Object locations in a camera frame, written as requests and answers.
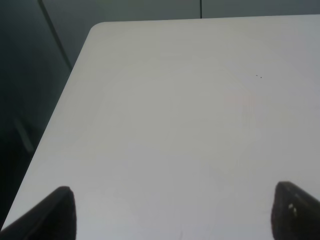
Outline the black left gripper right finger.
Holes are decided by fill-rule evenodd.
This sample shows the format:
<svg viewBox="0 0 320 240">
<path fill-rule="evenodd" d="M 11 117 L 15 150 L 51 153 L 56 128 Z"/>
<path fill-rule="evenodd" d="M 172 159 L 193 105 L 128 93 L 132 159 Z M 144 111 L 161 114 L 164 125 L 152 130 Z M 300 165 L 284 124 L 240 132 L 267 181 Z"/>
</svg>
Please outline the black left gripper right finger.
<svg viewBox="0 0 320 240">
<path fill-rule="evenodd" d="M 275 240 L 318 240 L 320 201 L 290 181 L 274 191 L 271 230 Z"/>
</svg>

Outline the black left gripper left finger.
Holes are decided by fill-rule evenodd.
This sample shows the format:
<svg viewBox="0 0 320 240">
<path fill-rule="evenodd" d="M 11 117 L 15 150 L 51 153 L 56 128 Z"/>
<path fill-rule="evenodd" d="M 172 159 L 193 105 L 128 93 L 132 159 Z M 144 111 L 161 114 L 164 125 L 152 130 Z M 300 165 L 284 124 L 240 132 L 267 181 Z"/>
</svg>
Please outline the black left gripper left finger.
<svg viewBox="0 0 320 240">
<path fill-rule="evenodd" d="M 0 232 L 2 240 L 75 240 L 77 214 L 74 193 L 60 186 Z"/>
</svg>

